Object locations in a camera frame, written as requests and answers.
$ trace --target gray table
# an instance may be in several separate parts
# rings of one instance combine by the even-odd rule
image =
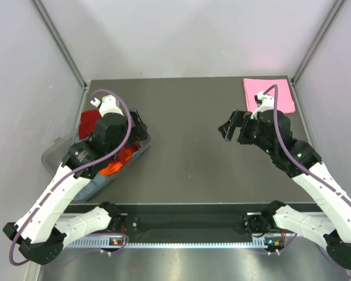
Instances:
[[[137,108],[154,141],[91,202],[312,201],[259,148],[224,142],[217,131],[234,109],[246,109],[243,77],[93,80],[89,96],[99,88],[116,92],[129,108]],[[89,100],[85,110],[93,108]],[[294,137],[306,140],[298,111],[289,117]]]

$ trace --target wall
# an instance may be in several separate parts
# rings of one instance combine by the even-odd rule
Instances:
[[[298,83],[316,145],[351,197],[351,0]]]
[[[86,80],[292,76],[331,0],[43,0]]]
[[[0,1],[0,280],[23,279],[2,228],[50,181],[40,157],[71,130],[81,92],[30,1]]]

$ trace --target clear plastic container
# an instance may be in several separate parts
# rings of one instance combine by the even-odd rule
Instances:
[[[57,168],[59,167],[63,157],[68,152],[69,147],[78,142],[78,129],[72,131],[63,138],[55,141],[54,145],[47,149],[42,155],[42,163],[47,171],[54,176],[56,174]],[[143,140],[140,143],[140,149],[135,152],[130,161],[124,165],[117,173],[111,176],[103,176],[97,174],[97,176],[92,179],[75,197],[75,202],[85,202],[90,199],[93,195],[101,191],[104,187],[109,185],[113,180],[119,177],[123,172],[125,172],[130,165],[132,165],[136,159],[140,157],[145,151],[148,150],[152,143],[152,137],[148,135],[148,139]]]

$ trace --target orange cloth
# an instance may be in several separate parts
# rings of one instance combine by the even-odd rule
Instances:
[[[114,173],[117,173],[118,171],[120,171],[120,169],[128,162],[130,161],[132,155],[134,154],[134,152],[136,152],[138,150],[138,146],[137,145],[133,145],[133,146],[127,146],[121,149],[120,154],[125,154],[125,158],[123,160],[122,163],[122,159],[119,159],[118,157],[109,162],[108,167],[100,170],[100,174],[102,174],[103,176],[110,176]]]

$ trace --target folded pink towel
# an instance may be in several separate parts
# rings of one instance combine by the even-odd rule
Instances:
[[[286,79],[262,80],[244,78],[243,85],[245,86],[248,111],[253,112],[257,108],[254,96],[257,95],[258,92],[267,90],[273,84],[278,85],[278,110],[285,114],[295,112],[295,104]],[[271,90],[269,94],[274,97],[274,90]]]

